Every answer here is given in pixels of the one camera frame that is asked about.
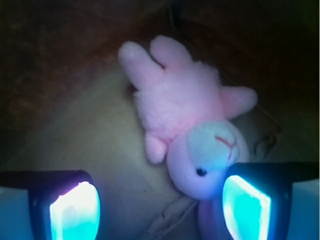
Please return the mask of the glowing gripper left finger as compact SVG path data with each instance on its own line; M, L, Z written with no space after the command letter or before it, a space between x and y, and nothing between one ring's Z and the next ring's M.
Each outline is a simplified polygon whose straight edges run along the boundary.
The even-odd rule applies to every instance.
M101 202L84 170L2 171L2 240L94 240Z

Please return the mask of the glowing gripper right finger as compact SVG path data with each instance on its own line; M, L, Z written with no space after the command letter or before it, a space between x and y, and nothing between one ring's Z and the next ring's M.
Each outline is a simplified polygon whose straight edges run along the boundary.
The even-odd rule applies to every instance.
M318 240L319 163L236 163L225 178L222 208L234 240Z

